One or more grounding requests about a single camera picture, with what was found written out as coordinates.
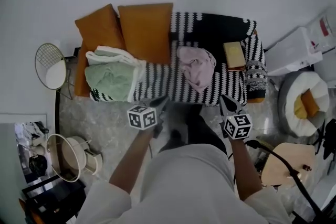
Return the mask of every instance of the wire chair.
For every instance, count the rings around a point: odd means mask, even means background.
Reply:
[[[35,71],[40,82],[48,89],[58,91],[72,100],[69,82],[71,69],[66,66],[66,59],[62,52],[51,43],[42,44],[35,54]],[[61,92],[62,86],[67,83],[69,96]]]

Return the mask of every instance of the leg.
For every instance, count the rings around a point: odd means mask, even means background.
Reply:
[[[210,144],[219,148],[226,155],[226,147],[217,134],[205,123],[204,119],[197,115],[188,125],[188,144]]]
[[[185,146],[185,143],[181,139],[181,134],[177,130],[173,130],[167,144],[165,144],[160,149],[159,153],[166,150],[172,150],[181,146]]]

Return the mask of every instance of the white blanket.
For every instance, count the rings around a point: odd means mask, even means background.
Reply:
[[[95,54],[95,52],[97,51],[99,51],[100,53],[102,52],[106,53],[107,55],[111,56],[97,55]],[[125,50],[112,48],[108,46],[98,46],[95,52],[88,51],[86,53],[86,58],[88,59],[90,66],[101,65],[104,63],[111,63],[111,62],[122,62],[134,67],[132,86],[127,99],[128,102],[132,102],[135,86],[138,81],[142,80],[143,75],[145,73],[146,61],[134,58],[129,52]]]

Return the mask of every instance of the white t-shirt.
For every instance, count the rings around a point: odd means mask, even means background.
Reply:
[[[212,145],[196,144],[167,150],[149,164],[140,202],[131,206],[124,190],[95,183],[76,224],[201,224],[291,223],[273,188],[245,202],[234,193],[227,156]]]

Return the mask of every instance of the yellow book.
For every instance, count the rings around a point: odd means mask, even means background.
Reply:
[[[228,71],[245,70],[245,58],[240,42],[224,43],[224,51],[228,66]]]

